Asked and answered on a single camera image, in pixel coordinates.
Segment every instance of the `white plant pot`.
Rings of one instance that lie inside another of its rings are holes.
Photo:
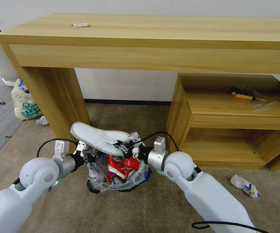
[[[3,82],[8,86],[14,86],[16,80],[19,78],[17,71],[5,54],[0,45],[0,76]]]

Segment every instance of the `wooden shelf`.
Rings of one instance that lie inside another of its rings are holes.
[[[243,129],[191,128],[181,150],[200,167],[260,169],[265,165]]]
[[[238,84],[279,103],[254,112],[251,100],[226,92]],[[280,82],[271,75],[179,73],[167,130],[200,167],[260,169],[280,154]]]
[[[250,128],[280,130],[280,82],[271,75],[180,74],[186,99],[194,116],[191,127]],[[272,107],[254,112],[252,103],[226,92],[247,84],[273,102]]]

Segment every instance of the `screwdriver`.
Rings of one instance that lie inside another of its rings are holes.
[[[242,95],[242,94],[235,94],[235,97],[237,98],[242,98],[242,99],[248,99],[248,100],[261,100],[261,101],[266,101],[264,99],[258,99],[255,96],[251,95]]]

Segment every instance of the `white charging cable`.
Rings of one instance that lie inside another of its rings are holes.
[[[72,24],[73,28],[90,27],[90,26],[91,26],[91,24],[89,24],[89,23]]]

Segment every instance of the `black cable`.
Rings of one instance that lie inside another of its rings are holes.
[[[76,142],[74,142],[74,141],[72,141],[72,140],[70,140],[70,139],[50,139],[50,140],[44,142],[44,143],[39,147],[39,149],[38,149],[38,151],[37,151],[36,157],[37,157],[37,158],[39,157],[39,152],[40,152],[40,150],[42,149],[42,147],[43,147],[45,144],[47,144],[48,142],[51,142],[51,141],[55,141],[55,140],[69,141],[69,142],[72,142],[72,143],[74,143],[74,144],[76,143]]]
[[[268,231],[264,231],[264,230],[256,228],[256,227],[251,227],[251,226],[240,224],[240,223],[223,222],[223,221],[200,221],[200,222],[194,222],[194,223],[192,223],[192,228],[197,229],[197,230],[202,230],[202,229],[206,229],[206,228],[210,227],[210,225],[206,225],[206,226],[203,226],[203,227],[197,227],[196,225],[199,225],[199,224],[232,225],[232,226],[248,228],[248,229],[251,229],[251,230],[258,231],[260,233],[269,233]]]
[[[156,134],[161,134],[161,133],[167,134],[167,135],[171,138],[171,140],[172,140],[172,142],[173,142],[173,144],[174,144],[176,150],[179,151],[179,148],[178,148],[177,144],[175,143],[175,140],[174,140],[173,137],[172,137],[168,132],[166,132],[166,131],[158,131],[158,132],[152,133],[151,135],[147,136],[146,138],[143,138],[142,140],[137,141],[137,142],[133,142],[132,144],[134,145],[134,144],[136,144],[136,143],[143,142],[143,141],[145,141],[146,139],[149,139],[150,137],[153,137],[154,135],[156,135]]]

